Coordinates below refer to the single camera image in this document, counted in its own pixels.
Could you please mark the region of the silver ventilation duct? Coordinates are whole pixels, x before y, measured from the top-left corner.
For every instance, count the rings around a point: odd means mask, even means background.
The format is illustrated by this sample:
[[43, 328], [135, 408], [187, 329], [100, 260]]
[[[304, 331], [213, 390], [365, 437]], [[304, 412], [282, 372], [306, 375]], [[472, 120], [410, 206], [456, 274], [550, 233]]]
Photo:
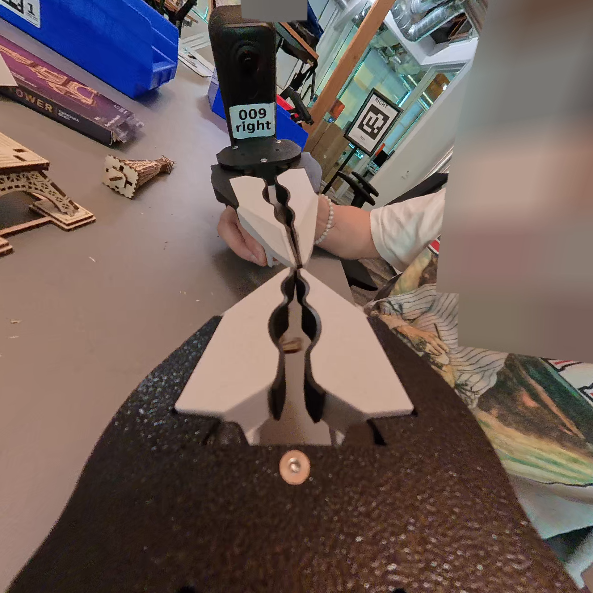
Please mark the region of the silver ventilation duct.
[[487, 6], [488, 1], [397, 1], [391, 15], [400, 33], [417, 42], [460, 14], [481, 33]]

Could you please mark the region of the blue plastic storage bin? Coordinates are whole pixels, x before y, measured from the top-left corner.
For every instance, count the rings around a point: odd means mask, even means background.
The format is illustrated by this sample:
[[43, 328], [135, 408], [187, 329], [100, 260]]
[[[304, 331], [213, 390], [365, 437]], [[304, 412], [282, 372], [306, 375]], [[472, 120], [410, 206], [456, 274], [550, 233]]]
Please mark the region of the blue plastic storage bin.
[[[212, 112], [220, 116], [223, 120], [226, 120], [218, 78], [215, 71], [209, 81], [208, 101]], [[286, 107], [291, 108], [291, 106], [279, 94], [276, 95], [276, 103], [276, 137], [278, 139], [291, 140], [300, 145], [301, 149], [304, 149], [308, 140], [308, 132], [303, 130], [299, 124], [291, 119], [291, 114], [285, 109]]]
[[1, 1], [1, 18], [132, 99], [176, 75], [179, 31], [144, 1]]

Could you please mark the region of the black white marker sign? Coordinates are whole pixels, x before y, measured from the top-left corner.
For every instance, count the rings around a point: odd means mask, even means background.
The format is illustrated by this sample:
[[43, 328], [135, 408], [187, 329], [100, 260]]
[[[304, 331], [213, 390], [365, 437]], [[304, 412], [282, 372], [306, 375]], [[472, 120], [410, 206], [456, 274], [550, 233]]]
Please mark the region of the black white marker sign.
[[402, 113], [402, 108], [373, 88], [346, 129], [344, 137], [348, 143], [372, 157]]

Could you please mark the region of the purple puzzle box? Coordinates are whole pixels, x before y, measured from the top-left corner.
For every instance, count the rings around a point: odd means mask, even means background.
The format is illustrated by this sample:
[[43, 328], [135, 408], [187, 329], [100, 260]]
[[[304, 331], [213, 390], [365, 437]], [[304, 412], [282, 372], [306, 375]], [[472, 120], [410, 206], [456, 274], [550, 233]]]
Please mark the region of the purple puzzle box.
[[16, 82], [1, 95], [67, 128], [111, 146], [144, 127], [131, 111], [3, 36], [1, 57]]

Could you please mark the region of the printed t-shirt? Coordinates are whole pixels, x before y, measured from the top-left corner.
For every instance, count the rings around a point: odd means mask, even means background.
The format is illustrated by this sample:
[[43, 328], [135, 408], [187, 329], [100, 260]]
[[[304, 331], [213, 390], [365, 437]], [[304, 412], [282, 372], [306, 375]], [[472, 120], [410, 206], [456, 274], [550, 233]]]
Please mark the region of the printed t-shirt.
[[370, 213], [376, 251], [401, 275], [366, 309], [468, 406], [539, 535], [591, 591], [592, 364], [458, 344], [458, 296], [436, 289], [445, 191]]

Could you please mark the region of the grey desk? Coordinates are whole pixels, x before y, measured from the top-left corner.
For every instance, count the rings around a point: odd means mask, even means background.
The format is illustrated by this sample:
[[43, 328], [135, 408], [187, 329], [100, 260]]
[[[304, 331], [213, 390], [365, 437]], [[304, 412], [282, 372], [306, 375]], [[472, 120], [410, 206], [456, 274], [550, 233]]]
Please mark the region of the grey desk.
[[122, 152], [165, 155], [173, 172], [133, 200], [101, 182], [114, 148], [1, 98], [1, 132], [50, 161], [50, 176], [96, 221], [13, 237], [1, 257], [1, 592], [47, 537], [112, 416], [211, 316], [274, 269], [247, 264], [217, 233], [210, 166], [228, 144], [209, 81], [184, 65], [134, 101], [1, 21], [1, 35], [131, 110]]

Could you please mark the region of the wooden tower base model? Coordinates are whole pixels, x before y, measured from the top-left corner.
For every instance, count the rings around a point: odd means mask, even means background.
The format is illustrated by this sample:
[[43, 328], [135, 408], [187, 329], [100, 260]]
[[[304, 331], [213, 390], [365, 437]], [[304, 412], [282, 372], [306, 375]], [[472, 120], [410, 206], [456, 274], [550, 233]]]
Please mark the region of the wooden tower base model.
[[46, 173], [49, 160], [1, 134], [1, 197], [17, 191], [33, 198], [29, 209], [37, 219], [1, 230], [1, 256], [13, 252], [7, 236], [22, 233], [46, 224], [63, 231], [72, 231], [96, 221], [92, 212], [74, 202]]

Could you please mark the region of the person's right forearm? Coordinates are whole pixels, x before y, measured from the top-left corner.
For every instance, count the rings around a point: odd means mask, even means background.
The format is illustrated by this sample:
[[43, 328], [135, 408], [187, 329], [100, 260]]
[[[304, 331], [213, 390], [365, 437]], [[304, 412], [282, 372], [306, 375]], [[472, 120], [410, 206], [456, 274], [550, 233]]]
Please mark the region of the person's right forearm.
[[372, 238], [369, 212], [334, 204], [325, 195], [318, 197], [316, 246], [344, 260], [381, 258]]

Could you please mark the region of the person's right hand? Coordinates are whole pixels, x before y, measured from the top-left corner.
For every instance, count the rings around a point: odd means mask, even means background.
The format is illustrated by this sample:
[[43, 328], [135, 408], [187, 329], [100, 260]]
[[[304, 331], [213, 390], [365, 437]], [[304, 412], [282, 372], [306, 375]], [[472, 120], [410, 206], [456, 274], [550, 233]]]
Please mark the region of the person's right hand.
[[263, 245], [243, 228], [232, 207], [225, 207], [221, 213], [217, 231], [231, 251], [241, 259], [262, 267], [268, 265]]

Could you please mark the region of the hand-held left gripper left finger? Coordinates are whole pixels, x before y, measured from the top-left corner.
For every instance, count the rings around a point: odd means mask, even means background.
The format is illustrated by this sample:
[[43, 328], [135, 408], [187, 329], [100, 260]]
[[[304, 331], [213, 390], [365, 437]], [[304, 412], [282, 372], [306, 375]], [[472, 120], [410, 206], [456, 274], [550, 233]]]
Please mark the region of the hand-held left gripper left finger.
[[285, 269], [221, 317], [174, 405], [193, 414], [235, 423], [250, 445], [262, 425], [278, 420], [286, 399], [285, 354], [280, 337], [289, 325], [296, 269]]

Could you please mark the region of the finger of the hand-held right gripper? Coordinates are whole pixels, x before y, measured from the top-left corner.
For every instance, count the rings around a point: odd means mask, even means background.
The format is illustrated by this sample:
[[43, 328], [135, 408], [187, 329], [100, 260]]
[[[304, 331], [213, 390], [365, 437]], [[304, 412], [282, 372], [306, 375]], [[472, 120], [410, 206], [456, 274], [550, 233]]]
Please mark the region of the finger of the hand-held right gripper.
[[266, 182], [259, 177], [235, 177], [230, 180], [236, 197], [241, 225], [264, 248], [268, 266], [275, 258], [295, 268], [296, 260], [287, 226], [276, 218], [275, 208], [264, 198]]
[[283, 205], [298, 267], [305, 267], [313, 252], [319, 196], [303, 168], [291, 168], [277, 176], [277, 189], [285, 194]]

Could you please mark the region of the wooden post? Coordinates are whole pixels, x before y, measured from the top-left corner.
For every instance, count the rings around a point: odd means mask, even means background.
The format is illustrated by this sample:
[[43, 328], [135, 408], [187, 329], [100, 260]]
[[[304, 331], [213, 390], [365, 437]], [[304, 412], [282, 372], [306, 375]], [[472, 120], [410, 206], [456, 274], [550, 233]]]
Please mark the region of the wooden post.
[[338, 61], [327, 84], [309, 111], [313, 122], [304, 126], [304, 129], [307, 130], [309, 135], [312, 135], [317, 130], [325, 114], [336, 101], [339, 91], [359, 62], [394, 3], [395, 1], [374, 1], [370, 7], [352, 41]]

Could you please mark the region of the wooden tower top section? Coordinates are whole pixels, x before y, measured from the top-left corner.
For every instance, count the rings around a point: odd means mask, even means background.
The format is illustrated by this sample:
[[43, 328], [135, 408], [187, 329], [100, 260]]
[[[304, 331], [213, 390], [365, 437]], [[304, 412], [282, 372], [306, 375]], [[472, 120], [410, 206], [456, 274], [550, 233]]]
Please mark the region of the wooden tower top section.
[[133, 199], [137, 189], [159, 174], [170, 174], [174, 164], [164, 155], [154, 160], [129, 160], [107, 155], [102, 182], [116, 193]]

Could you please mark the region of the black handheld tool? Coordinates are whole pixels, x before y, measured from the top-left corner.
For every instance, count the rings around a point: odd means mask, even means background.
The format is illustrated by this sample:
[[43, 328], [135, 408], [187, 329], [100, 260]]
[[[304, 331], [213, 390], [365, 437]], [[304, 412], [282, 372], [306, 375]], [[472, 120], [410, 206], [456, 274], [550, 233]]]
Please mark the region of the black handheld tool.
[[280, 105], [287, 111], [290, 119], [300, 127], [303, 124], [312, 125], [314, 123], [313, 118], [305, 106], [301, 95], [293, 87], [286, 87], [279, 95], [278, 99], [281, 99]]

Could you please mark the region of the white paper sheet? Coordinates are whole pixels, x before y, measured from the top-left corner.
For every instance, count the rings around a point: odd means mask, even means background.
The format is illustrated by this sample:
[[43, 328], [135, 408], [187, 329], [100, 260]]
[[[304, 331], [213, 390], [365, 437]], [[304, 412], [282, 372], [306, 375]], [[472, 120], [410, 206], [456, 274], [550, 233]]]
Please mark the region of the white paper sheet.
[[178, 59], [190, 70], [202, 78], [211, 78], [215, 67], [207, 61], [199, 50], [209, 47], [210, 40], [207, 32], [197, 33], [179, 41]]

